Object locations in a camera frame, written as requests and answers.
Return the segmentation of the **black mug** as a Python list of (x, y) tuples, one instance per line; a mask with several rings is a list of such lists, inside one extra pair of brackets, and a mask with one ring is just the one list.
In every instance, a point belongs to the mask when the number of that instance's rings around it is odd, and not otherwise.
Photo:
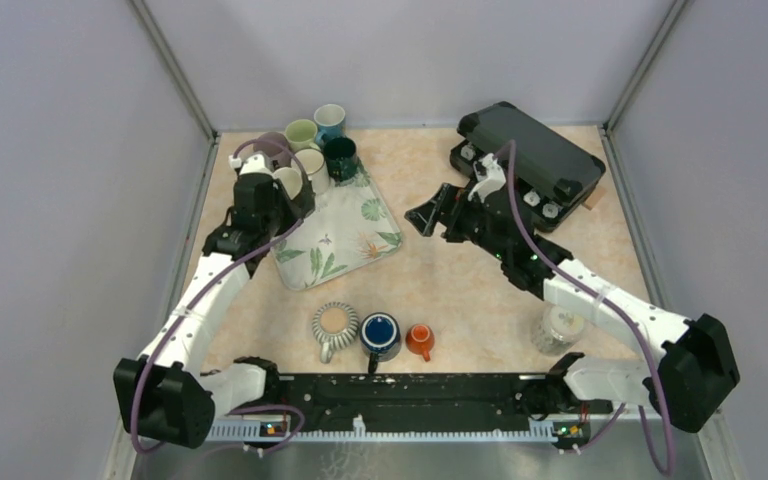
[(281, 184), (292, 202), (298, 203), (300, 201), (303, 180), (299, 171), (291, 167), (281, 167), (273, 172), (273, 177)]

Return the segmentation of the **lilac purple mug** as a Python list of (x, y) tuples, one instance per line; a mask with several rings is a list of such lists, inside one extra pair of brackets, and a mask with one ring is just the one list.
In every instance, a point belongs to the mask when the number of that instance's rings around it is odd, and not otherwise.
[(252, 144), (252, 149), (268, 157), (274, 169), (291, 166), (291, 148), (283, 133), (267, 132), (260, 135)]

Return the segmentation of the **white ribbed mug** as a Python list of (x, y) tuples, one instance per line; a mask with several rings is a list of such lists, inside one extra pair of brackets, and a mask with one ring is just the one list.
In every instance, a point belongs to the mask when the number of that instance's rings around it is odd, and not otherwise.
[(306, 148), (295, 153), (305, 169), (316, 195), (324, 194), (331, 187), (331, 178), (324, 155), (317, 149)]

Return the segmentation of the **light green mug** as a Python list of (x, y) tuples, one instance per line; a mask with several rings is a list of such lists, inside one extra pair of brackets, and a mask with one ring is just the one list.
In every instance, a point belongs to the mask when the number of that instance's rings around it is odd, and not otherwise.
[(317, 135), (318, 125), (310, 119), (294, 120), (284, 129), (284, 136), (294, 153), (305, 149), (320, 151), (321, 147), (316, 141)]

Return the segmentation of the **dark green mug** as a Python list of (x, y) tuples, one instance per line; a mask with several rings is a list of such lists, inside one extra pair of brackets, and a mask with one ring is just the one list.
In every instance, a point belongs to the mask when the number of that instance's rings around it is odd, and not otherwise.
[(348, 137), (327, 141), (323, 147), (326, 166), (331, 178), (337, 183), (351, 180), (358, 172), (357, 146)]

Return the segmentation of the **light blue mug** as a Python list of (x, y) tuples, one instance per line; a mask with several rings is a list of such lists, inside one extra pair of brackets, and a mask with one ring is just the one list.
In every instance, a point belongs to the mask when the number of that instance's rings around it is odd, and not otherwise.
[(346, 111), (338, 104), (326, 104), (318, 107), (313, 115), (317, 125), (315, 143), (324, 147), (329, 141), (345, 135)]

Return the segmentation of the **small orange mug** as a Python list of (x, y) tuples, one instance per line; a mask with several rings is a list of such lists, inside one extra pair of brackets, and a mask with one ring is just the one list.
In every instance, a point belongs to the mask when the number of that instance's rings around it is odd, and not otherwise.
[(431, 351), (435, 345), (432, 329), (426, 324), (415, 324), (410, 327), (405, 337), (408, 350), (421, 356), (425, 362), (431, 361)]

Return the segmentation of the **clear floral glass jar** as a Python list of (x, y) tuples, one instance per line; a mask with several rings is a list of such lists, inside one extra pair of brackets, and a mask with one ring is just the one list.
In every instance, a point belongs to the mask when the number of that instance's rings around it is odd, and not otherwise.
[(550, 306), (534, 321), (531, 341), (543, 355), (560, 356), (578, 343), (586, 330), (584, 318), (560, 306)]

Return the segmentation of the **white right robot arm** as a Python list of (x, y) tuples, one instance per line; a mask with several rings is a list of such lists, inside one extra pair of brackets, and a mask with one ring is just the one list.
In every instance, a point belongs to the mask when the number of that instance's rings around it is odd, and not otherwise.
[(535, 233), (523, 202), (502, 190), (472, 195), (444, 183), (406, 220), (425, 237), (443, 225), (449, 243), (470, 242), (495, 257), (516, 288), (578, 315), (639, 355), (606, 360), (567, 354), (546, 385), (549, 404), (572, 412), (585, 400), (651, 406), (671, 426), (697, 433), (740, 382), (725, 325), (663, 310), (601, 278), (572, 253)]

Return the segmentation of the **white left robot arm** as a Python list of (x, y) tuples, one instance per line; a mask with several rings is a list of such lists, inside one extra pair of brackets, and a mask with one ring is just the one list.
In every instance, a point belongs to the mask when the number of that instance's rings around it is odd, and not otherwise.
[(140, 355), (114, 369), (123, 427), (138, 453), (150, 453), (148, 440), (197, 448), (215, 419), (234, 408), (247, 404), (263, 414), (277, 407), (281, 388), (264, 362), (245, 360), (212, 374), (201, 368), (234, 298), (314, 208), (307, 176), (294, 169), (237, 177), (233, 204), (206, 237), (178, 305)]

